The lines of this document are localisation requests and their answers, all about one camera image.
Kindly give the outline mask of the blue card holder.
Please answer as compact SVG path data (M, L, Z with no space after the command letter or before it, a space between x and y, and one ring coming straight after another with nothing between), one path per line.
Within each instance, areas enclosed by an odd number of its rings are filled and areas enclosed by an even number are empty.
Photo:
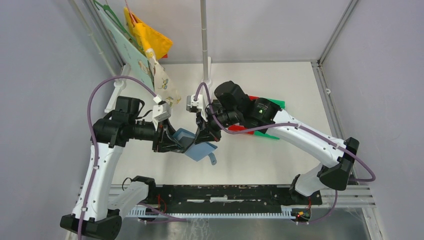
M214 151L218 148L216 145L209 142L200 144L193 143L191 145L195 138L195 134L184 128L179 128L174 136L185 146L186 151L184 154L190 159L199 162L208 157L213 166L217 164L217 158L214 154Z

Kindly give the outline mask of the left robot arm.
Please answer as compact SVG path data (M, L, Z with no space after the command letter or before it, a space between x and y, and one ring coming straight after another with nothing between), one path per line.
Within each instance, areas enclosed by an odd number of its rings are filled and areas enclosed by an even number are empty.
M79 200L72 213L64 215L60 227L99 240L114 240L124 217L141 201L157 198L155 180L136 176L127 189L110 199L109 194L117 163L129 140L151 141L155 153L183 153L184 146L173 137L170 105L160 96L153 99L152 121L139 114L145 103L138 98L119 96L115 108L92 127L91 153Z

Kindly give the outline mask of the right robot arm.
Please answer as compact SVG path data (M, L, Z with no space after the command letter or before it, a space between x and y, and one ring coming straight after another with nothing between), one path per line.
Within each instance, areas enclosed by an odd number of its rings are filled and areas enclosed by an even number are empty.
M233 81L226 81L214 90L215 100L211 100L208 94L202 96L202 88L207 88L204 82L186 100L187 111L196 113L195 144L218 142L222 131L233 135L255 131L269 134L319 161L316 167L293 179L288 191L293 203L302 204L324 188L346 190L359 147L358 140L352 137L343 140L317 131L267 98L250 98Z

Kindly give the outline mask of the red plastic bin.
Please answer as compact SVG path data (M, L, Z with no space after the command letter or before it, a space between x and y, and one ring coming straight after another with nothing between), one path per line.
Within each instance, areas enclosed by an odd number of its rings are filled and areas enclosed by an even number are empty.
M252 100L252 101L254 101L254 100L258 99L258 97L257 96L249 95L249 99ZM238 124L233 124L233 125L231 125L231 126L228 127L228 130L229 131L233 131L233 132L239 132L239 131L242 131L242 130L245 130L245 129L246 129L246 127L241 126L241 125L238 125ZM246 134L248 134L248 135L255 135L255 132L254 131L249 131Z

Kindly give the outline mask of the cream patterned cloth bag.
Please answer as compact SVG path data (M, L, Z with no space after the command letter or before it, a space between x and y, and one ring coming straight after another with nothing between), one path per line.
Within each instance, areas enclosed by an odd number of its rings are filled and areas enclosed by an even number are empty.
M167 102L171 107L176 106L182 100L176 84L157 61L154 50L149 48L145 53L153 77L154 92L160 95L161 99Z

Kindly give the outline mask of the metal pole with white base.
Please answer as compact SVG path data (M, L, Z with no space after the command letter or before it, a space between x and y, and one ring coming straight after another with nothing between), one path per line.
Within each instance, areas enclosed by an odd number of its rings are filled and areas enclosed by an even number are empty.
M212 85L210 79L210 57L208 56L208 30L207 30L207 8L206 0L200 0L200 20L201 20L201 40L202 40L202 65L203 79L206 89L209 90Z

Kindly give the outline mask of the light green hanging board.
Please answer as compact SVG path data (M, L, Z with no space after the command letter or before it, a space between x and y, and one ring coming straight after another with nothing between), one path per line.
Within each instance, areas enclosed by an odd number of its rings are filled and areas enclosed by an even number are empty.
M150 71L148 59L123 35L118 27L109 19L102 9L97 9L102 22L112 38L119 54L124 62L130 66L134 77L143 82L152 91L154 83Z

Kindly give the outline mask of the yellow cloth bag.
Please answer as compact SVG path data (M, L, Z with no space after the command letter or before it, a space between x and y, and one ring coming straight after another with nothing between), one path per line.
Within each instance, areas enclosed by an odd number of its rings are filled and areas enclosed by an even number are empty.
M141 53L148 59L155 58L160 60L167 58L173 42L140 20L127 7L124 7L123 11L129 33L135 38L134 42L137 43L137 48Z

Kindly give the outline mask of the green hanger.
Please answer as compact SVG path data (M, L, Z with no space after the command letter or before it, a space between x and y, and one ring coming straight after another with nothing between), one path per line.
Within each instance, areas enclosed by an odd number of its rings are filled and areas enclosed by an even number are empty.
M115 26L123 33L125 37L132 43L137 49L140 50L140 46L138 45L136 39L129 33L129 31L124 27L124 25L121 23L115 12L112 10L112 8L108 4L100 3L98 0L93 0L93 3L95 4L96 8L102 9L105 14L108 16L108 18L115 24Z

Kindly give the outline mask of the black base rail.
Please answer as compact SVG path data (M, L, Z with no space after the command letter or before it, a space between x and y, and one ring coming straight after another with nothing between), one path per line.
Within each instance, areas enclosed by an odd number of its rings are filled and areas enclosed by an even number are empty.
M294 196L287 185L158 185L143 203L171 214L276 214L282 207L321 205L321 193Z

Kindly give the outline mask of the left white stand post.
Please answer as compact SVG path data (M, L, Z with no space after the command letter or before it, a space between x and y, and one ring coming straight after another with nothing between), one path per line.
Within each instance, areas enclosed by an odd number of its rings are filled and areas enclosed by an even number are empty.
M124 63L118 53L112 37L107 33L107 29L100 18L100 13L95 8L94 1L69 0L68 3L85 29L109 75L114 77L130 73L131 68Z

